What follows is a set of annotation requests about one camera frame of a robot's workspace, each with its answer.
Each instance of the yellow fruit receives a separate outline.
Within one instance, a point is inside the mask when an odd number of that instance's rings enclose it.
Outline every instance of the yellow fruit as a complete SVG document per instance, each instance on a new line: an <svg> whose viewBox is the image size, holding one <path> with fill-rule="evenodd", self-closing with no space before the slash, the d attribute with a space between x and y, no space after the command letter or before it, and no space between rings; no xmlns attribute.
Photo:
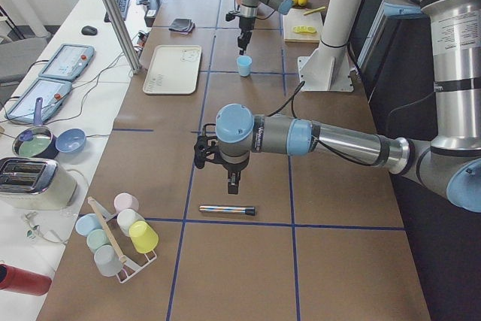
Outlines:
<svg viewBox="0 0 481 321"><path fill-rule="evenodd" d="M298 0L298 4L299 4L299 6L301 6L301 7L305 7L305 6L307 5L307 2L308 2L308 1L309 1L309 0Z"/></svg>

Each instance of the red bottle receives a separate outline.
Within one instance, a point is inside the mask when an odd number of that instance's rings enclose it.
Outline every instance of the red bottle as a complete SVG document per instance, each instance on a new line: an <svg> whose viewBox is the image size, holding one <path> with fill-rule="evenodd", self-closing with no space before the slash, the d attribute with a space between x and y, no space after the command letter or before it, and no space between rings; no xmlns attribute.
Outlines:
<svg viewBox="0 0 481 321"><path fill-rule="evenodd" d="M36 274L13 266L0 265L0 289L40 296L47 293L52 280L43 274Z"/></svg>

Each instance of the toaster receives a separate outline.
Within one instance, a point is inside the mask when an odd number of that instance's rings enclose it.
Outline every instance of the toaster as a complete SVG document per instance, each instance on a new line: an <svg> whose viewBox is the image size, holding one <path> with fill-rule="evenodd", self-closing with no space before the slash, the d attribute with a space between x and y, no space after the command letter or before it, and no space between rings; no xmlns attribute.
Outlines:
<svg viewBox="0 0 481 321"><path fill-rule="evenodd" d="M59 210L77 181L53 159L9 157L0 160L0 199L15 208Z"/></svg>

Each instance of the white table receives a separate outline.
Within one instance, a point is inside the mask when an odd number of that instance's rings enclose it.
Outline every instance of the white table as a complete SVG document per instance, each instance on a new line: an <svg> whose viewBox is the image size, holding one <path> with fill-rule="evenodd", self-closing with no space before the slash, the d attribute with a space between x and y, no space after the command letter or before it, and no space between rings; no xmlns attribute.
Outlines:
<svg viewBox="0 0 481 321"><path fill-rule="evenodd" d="M112 25L103 21L104 14L105 8L101 0L80 0L38 59L49 59L64 43L91 45L95 48L95 56L89 67L74 82L74 86L92 80L122 52ZM85 25L96 27L98 34L96 36L82 35L80 30ZM144 10L135 5L135 1L131 1L126 26L131 38L139 30L148 31L144 22ZM32 67L13 95L21 95L36 79L42 66ZM129 86L131 75L126 58L120 58L115 67L103 72L100 76L97 87L87 96L83 112L79 117L55 122L50 126L47 124L47 126L54 135L60 135L63 131L71 128L80 128L87 135L109 135L113 120ZM80 112L82 97L94 84L95 82L92 82L73 91L52 120L77 115ZM6 108L9 109L13 102L9 101ZM5 128L6 134L14 137L28 128L28 126L17 126L10 123L2 123L2 127ZM37 211L38 215L35 216L34 221L35 224L40 225L42 233L52 230L62 240L69 238L80 206L86 196L88 188L86 182L92 180L107 140L108 136L87 138L86 146L81 153L59 154L56 157L63 168L77 170L86 179L76 171L70 171L69 173L78 183L71 205L64 210ZM14 156L12 143L12 138L4 135L0 137L0 159ZM8 265L46 274L53 278L65 247L61 244L49 244L42 240L36 243L31 242L26 237L27 227L20 218L28 212L28 210L16 209L0 201L0 260ZM46 297L45 295L31 296L14 292L0 292L2 293L0 297L0 319L2 321L36 319Z"/></svg>

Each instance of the computer mouse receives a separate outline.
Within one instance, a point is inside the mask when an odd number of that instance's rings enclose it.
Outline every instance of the computer mouse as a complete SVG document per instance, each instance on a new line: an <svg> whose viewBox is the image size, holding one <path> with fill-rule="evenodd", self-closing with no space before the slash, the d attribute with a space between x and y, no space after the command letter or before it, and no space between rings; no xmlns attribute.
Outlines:
<svg viewBox="0 0 481 321"><path fill-rule="evenodd" d="M83 35L97 35L97 28L94 26L84 26L82 28Z"/></svg>

